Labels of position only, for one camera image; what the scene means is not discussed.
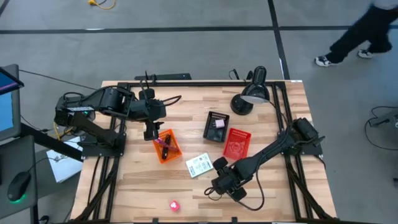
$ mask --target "gray floor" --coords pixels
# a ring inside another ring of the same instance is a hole
[[[280,26],[347,26],[369,2],[274,0]],[[260,0],[117,0],[110,11],[81,0],[10,0],[0,17],[0,30],[271,25],[268,3]],[[363,126],[371,108],[398,105],[398,52],[393,49],[373,60],[361,60],[353,52],[338,67],[315,66],[313,58],[326,53],[343,32],[282,31],[290,77],[303,80],[315,126],[326,136],[326,171],[338,216],[396,223],[398,189],[392,178],[398,177],[398,152],[372,147]],[[392,30],[391,42],[398,44],[398,30]],[[235,68],[245,77],[257,65],[267,67],[269,79],[282,79],[273,31],[8,34],[0,35],[0,49],[1,65],[17,63],[21,69],[92,87],[103,80],[132,80],[145,70],[227,79],[228,71]],[[22,114],[41,128],[52,127],[60,95],[90,92],[25,73],[20,78],[25,83]],[[397,134],[385,126],[369,130],[373,141],[389,147],[398,146]],[[73,202],[77,181],[75,177],[63,190],[40,199],[40,215],[61,222]],[[0,223],[27,223],[28,216],[21,212]]]

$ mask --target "black computer mouse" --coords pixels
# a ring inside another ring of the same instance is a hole
[[[8,186],[8,199],[12,202],[19,200],[25,194],[26,188],[29,185],[29,181],[30,173],[18,173]]]

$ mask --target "blue screen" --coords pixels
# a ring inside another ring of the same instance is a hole
[[[0,72],[0,90],[5,90],[7,88],[18,85],[14,80],[12,80],[7,75]]]
[[[12,99],[11,93],[0,95],[0,131],[12,128]]]

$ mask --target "plastic basket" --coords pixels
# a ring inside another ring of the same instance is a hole
[[[224,120],[223,128],[213,127],[213,124],[217,119]],[[224,142],[226,132],[228,130],[228,121],[229,121],[229,115],[209,111],[209,115],[207,116],[207,122],[206,122],[206,126],[205,126],[205,132],[203,133],[203,137],[207,140],[212,140],[212,141],[216,141],[216,142]]]
[[[176,159],[176,158],[182,156],[182,151],[180,149],[180,146],[178,145],[178,142],[177,142],[177,139],[175,138],[173,130],[168,129],[166,131],[162,131],[161,133],[159,133],[159,137],[161,138],[161,140],[165,141],[166,136],[168,134],[171,135],[171,137],[172,137],[171,141],[170,141],[170,145],[172,147],[176,147],[178,149],[178,151],[175,151],[173,149],[169,149],[169,153],[168,153],[166,159],[162,159],[163,145],[161,145],[161,144],[159,144],[159,143],[157,143],[155,141],[152,141],[154,143],[154,146],[155,146],[155,151],[156,151],[157,157],[158,157],[159,162],[161,164],[164,164],[166,162],[170,162],[173,159]]]
[[[224,156],[234,160],[245,158],[248,154],[250,138],[250,133],[230,128],[224,148]]]

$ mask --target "wooden table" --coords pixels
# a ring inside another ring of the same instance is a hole
[[[117,83],[118,81],[106,81],[103,82],[103,86]],[[293,119],[306,117],[311,121],[303,83],[286,81],[286,86]],[[208,141],[202,137],[209,111],[230,115],[228,128],[237,128],[252,134],[248,156],[275,141],[279,129],[272,105],[255,105],[249,115],[239,116],[231,111],[229,102],[235,94],[242,92],[241,86],[154,89],[158,99],[182,95],[178,103],[167,107],[167,117],[160,121],[165,122],[161,130],[173,129],[183,156],[172,162],[160,164],[152,142],[143,140],[144,125],[127,122],[126,150],[120,160],[111,222],[151,222],[155,217],[159,218],[160,222],[230,222],[231,217],[237,217],[240,222],[295,220],[285,161],[281,155],[261,166],[259,179],[266,202],[258,212],[247,210],[227,195],[219,201],[208,199],[203,191],[211,186],[210,180],[217,176],[215,170],[192,179],[185,165],[185,161],[205,152],[212,161],[222,156],[224,143]],[[136,94],[139,90],[140,88],[132,88]],[[283,109],[281,94],[279,100]],[[97,114],[96,123],[101,127],[109,128],[109,121],[110,117]],[[323,164],[314,156],[302,156],[302,160],[309,191],[327,213],[335,216]],[[84,161],[71,218],[77,217],[86,207],[95,162],[96,158]],[[98,186],[100,169],[101,166],[97,170],[93,194]],[[245,185],[245,189],[248,196],[243,202],[257,207],[261,202],[257,182],[250,181]],[[302,205],[301,214],[305,217],[299,190],[297,195]],[[173,200],[180,204],[180,210],[176,213],[169,209],[169,203]],[[101,206],[100,218],[104,217],[104,208],[105,203]]]

